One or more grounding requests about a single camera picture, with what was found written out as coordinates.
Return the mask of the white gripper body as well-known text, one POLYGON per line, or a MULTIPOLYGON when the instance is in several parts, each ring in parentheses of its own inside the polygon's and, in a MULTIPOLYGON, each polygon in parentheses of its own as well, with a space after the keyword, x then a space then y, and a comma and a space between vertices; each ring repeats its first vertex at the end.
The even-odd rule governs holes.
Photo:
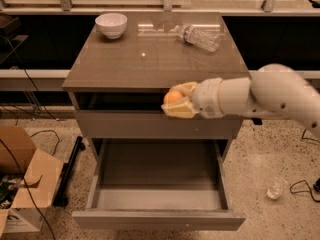
POLYGON ((221 82, 221 78, 207 79, 198 83, 193 91, 192 104, 203 118, 223 117, 218 101, 218 90, 221 82))

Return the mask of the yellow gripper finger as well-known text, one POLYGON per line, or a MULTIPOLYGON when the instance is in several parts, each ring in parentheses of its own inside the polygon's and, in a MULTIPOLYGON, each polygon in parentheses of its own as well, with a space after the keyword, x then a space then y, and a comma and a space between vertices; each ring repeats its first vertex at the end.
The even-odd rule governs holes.
POLYGON ((169 117, 191 119, 197 114, 196 109, 188 97, 184 97, 173 103, 163 104, 161 108, 169 117))
POLYGON ((170 88, 171 91, 179 91, 183 96, 191 97, 193 94, 193 91, 197 88, 198 83, 197 82, 186 82, 183 84, 175 85, 170 88))

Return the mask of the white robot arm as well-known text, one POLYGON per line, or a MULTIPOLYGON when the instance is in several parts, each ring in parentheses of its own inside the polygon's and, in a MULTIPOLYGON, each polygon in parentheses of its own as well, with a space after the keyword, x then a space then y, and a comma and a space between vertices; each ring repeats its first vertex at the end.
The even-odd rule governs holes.
POLYGON ((320 137, 320 94, 293 69, 269 64, 252 77, 206 79, 169 89, 161 105, 170 117, 206 119, 237 115, 245 118, 294 120, 320 137))

